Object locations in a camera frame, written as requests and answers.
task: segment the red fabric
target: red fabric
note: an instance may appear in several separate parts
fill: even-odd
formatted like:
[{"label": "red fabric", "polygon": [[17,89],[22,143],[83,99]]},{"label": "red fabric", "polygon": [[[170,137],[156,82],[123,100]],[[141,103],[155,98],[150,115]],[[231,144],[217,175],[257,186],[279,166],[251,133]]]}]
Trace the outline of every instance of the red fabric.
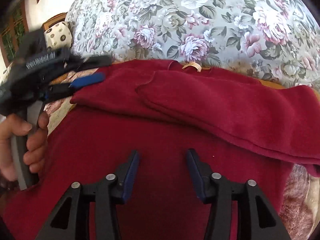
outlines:
[{"label": "red fabric", "polygon": [[133,149],[141,163],[132,198],[117,208],[123,240],[203,239],[210,207],[193,191],[190,147],[228,179],[255,179],[278,211],[292,162],[319,164],[319,103],[309,88],[273,90],[223,69],[183,71],[173,61],[100,71],[107,79],[78,92],[78,106],[50,135],[39,185],[7,206],[4,221],[17,240],[35,238],[72,182],[103,178]]}]

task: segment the floral fabric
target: floral fabric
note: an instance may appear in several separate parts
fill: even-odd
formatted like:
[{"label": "floral fabric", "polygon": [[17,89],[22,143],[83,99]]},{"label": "floral fabric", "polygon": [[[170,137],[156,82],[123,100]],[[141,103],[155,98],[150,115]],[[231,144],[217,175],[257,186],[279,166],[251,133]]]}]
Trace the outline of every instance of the floral fabric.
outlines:
[{"label": "floral fabric", "polygon": [[75,0],[79,55],[175,59],[320,91],[320,28],[301,0]]}]

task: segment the hand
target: hand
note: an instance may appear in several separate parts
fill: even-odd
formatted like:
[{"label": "hand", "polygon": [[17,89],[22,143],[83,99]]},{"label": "hand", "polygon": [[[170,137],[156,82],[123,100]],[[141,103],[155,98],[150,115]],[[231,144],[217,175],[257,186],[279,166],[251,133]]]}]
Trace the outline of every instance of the hand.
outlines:
[{"label": "hand", "polygon": [[[38,119],[39,129],[27,140],[28,152],[23,156],[26,165],[30,165],[32,173],[40,172],[44,167],[44,153],[47,148],[47,136],[49,123],[48,115],[43,112]],[[32,129],[32,125],[16,114],[10,114],[0,123],[0,172],[9,181],[17,180],[12,155],[11,155],[11,136],[27,135]]]}]

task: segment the gray handle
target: gray handle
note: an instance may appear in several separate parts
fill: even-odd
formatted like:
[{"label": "gray handle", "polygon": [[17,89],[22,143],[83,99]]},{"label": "gray handle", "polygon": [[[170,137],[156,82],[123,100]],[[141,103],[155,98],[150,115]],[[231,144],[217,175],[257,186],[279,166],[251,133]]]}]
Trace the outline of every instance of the gray handle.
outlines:
[{"label": "gray handle", "polygon": [[17,113],[18,116],[26,120],[33,125],[32,130],[27,136],[11,137],[11,153],[13,158],[13,164],[18,176],[18,183],[20,190],[27,189],[39,181],[39,176],[36,173],[31,173],[29,166],[23,162],[23,156],[28,151],[27,139],[28,136],[36,132],[38,127],[38,118],[44,109],[44,103],[42,101],[36,101],[28,109],[22,110]]}]

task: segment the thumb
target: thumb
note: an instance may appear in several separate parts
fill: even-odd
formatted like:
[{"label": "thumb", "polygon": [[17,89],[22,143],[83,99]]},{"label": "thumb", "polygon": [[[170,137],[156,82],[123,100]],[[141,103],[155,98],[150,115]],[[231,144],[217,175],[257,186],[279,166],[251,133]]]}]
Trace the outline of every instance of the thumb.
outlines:
[{"label": "thumb", "polygon": [[32,124],[24,121],[16,114],[10,114],[2,123],[0,123],[0,143],[9,139],[12,134],[17,136],[27,135],[32,129]]}]

